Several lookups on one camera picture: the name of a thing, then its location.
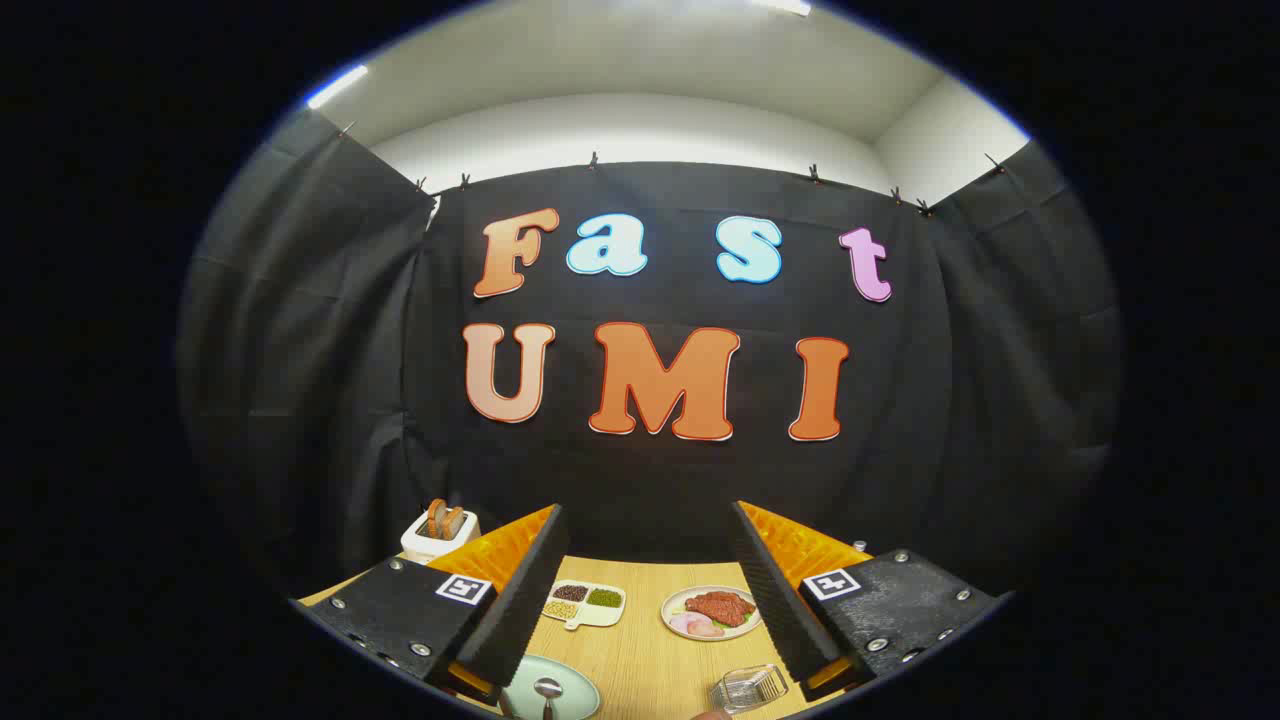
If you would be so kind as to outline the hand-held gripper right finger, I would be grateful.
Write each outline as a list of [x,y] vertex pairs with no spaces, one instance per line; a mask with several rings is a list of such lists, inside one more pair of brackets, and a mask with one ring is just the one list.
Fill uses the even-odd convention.
[[870,555],[745,501],[730,516],[756,611],[810,702],[919,664],[1009,605],[914,550]]

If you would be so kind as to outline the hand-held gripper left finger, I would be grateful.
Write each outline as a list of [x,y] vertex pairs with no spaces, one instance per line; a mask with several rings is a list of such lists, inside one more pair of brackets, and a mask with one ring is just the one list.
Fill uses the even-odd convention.
[[497,705],[570,543],[553,503],[429,562],[390,556],[294,610],[403,679]]

